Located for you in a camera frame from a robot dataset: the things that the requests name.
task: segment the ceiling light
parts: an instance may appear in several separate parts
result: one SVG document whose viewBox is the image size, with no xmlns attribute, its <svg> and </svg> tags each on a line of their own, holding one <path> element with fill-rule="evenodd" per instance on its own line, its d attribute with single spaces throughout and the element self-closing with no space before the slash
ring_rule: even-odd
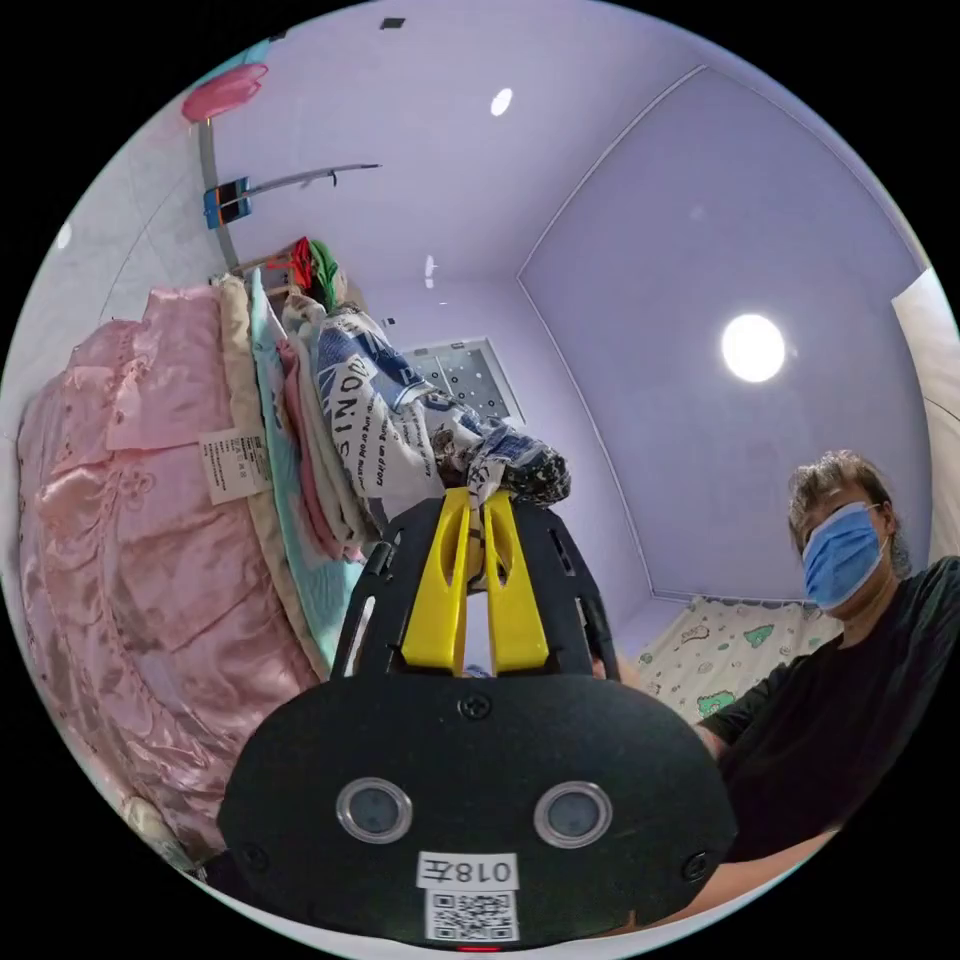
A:
<svg viewBox="0 0 960 960">
<path fill-rule="evenodd" d="M 68 221 L 60 228 L 60 232 L 57 234 L 57 249 L 63 250 L 63 248 L 66 247 L 66 245 L 70 242 L 70 238 L 72 236 L 73 229 Z"/>
<path fill-rule="evenodd" d="M 513 91 L 507 87 L 505 90 L 501 90 L 494 98 L 493 103 L 490 104 L 490 112 L 495 116 L 502 116 L 507 112 L 507 107 L 510 106 L 510 101 L 513 99 Z"/>
<path fill-rule="evenodd" d="M 720 346 L 730 370 L 750 383 L 769 380 L 783 366 L 786 355 L 780 331 L 755 313 L 731 320 Z"/>
</svg>

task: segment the sticker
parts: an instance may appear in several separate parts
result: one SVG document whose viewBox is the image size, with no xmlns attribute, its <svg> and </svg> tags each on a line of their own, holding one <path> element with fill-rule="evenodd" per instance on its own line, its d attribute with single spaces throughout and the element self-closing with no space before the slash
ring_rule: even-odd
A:
<svg viewBox="0 0 960 960">
<path fill-rule="evenodd" d="M 520 939 L 512 890 L 427 890 L 428 940 L 447 943 L 509 943 Z"/>
<path fill-rule="evenodd" d="M 262 433 L 221 430 L 200 435 L 200 456 L 214 506 L 270 490 L 270 466 Z"/>
<path fill-rule="evenodd" d="M 420 853 L 417 886 L 425 890 L 519 890 L 515 853 Z"/>
</svg>

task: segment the blue surgical mask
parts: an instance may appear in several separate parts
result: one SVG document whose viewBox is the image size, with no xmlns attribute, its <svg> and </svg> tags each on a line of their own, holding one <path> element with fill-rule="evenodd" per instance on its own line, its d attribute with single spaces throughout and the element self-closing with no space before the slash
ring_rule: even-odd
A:
<svg viewBox="0 0 960 960">
<path fill-rule="evenodd" d="M 803 551 L 804 585 L 822 610 L 846 603 L 880 566 L 887 541 L 880 543 L 870 522 L 876 506 L 848 504 L 810 534 Z"/>
</svg>

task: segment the pink satin bedspread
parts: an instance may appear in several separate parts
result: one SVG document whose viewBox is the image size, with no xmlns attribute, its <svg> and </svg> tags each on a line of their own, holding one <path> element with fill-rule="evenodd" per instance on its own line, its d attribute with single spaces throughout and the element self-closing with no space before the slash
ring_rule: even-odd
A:
<svg viewBox="0 0 960 960">
<path fill-rule="evenodd" d="M 198 435 L 228 429 L 219 290 L 154 291 L 29 405 L 20 572 L 61 718 L 195 860 L 246 739 L 318 681 L 244 500 L 212 506 Z"/>
</svg>

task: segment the person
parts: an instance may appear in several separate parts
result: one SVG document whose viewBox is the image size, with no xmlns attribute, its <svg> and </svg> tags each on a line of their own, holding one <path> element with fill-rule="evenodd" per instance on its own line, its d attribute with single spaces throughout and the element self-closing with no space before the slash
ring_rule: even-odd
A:
<svg viewBox="0 0 960 960">
<path fill-rule="evenodd" d="M 827 453 L 795 471 L 790 494 L 806 595 L 842 631 L 695 727 L 739 834 L 697 899 L 661 923 L 775 879 L 832 838 L 899 757 L 960 636 L 960 557 L 911 575 L 900 518 L 870 461 Z M 621 679 L 639 686 L 622 662 Z"/>
</svg>

